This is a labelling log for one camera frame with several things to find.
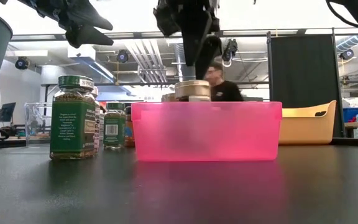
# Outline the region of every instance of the green spice jar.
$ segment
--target green spice jar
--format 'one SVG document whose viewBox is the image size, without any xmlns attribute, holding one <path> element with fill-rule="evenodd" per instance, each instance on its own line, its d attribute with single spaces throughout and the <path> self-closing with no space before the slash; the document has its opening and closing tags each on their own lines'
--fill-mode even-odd
<svg viewBox="0 0 358 224">
<path fill-rule="evenodd" d="M 50 135 L 51 159 L 93 157 L 95 100 L 93 80 L 77 75 L 58 78 L 60 91 L 53 96 Z"/>
<path fill-rule="evenodd" d="M 125 104 L 109 102 L 104 115 L 103 144 L 105 150 L 120 151 L 125 143 Z"/>
<path fill-rule="evenodd" d="M 92 96 L 96 99 L 99 95 L 98 87 L 93 87 L 93 91 L 91 92 Z M 95 126 L 94 126 L 94 151 L 95 154 L 98 153 L 100 148 L 100 104 L 95 100 L 95 109 L 94 109 L 94 117 L 95 117 Z"/>
</svg>

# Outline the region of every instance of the pink plastic bin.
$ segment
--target pink plastic bin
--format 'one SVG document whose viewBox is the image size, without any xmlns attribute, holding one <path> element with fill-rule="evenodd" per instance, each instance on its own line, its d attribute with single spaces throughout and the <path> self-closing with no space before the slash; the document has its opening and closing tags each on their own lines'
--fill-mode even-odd
<svg viewBox="0 0 358 224">
<path fill-rule="evenodd" d="M 279 102 L 132 104 L 140 161 L 264 161 L 277 157 Z"/>
</svg>

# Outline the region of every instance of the computer monitor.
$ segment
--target computer monitor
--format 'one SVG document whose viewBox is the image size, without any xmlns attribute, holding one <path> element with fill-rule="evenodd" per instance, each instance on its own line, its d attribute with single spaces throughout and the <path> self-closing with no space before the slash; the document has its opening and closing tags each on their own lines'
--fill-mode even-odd
<svg viewBox="0 0 358 224">
<path fill-rule="evenodd" d="M 0 110 L 0 122 L 11 122 L 16 103 L 5 103 Z"/>
</svg>

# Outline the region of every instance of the black shirt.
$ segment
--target black shirt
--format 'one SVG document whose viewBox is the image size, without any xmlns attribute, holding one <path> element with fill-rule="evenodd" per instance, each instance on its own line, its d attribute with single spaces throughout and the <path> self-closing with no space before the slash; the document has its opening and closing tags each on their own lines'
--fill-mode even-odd
<svg viewBox="0 0 358 224">
<path fill-rule="evenodd" d="M 224 81 L 211 89 L 212 101 L 244 101 L 239 87 L 230 81 Z"/>
</svg>

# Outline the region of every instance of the yellow plastic tub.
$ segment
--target yellow plastic tub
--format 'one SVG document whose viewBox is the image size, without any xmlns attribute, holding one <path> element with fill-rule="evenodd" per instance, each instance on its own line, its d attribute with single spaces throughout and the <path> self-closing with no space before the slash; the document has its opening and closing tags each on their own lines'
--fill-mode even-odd
<svg viewBox="0 0 358 224">
<path fill-rule="evenodd" d="M 336 100 L 308 108 L 283 109 L 279 144 L 329 144 L 333 140 Z"/>
</svg>

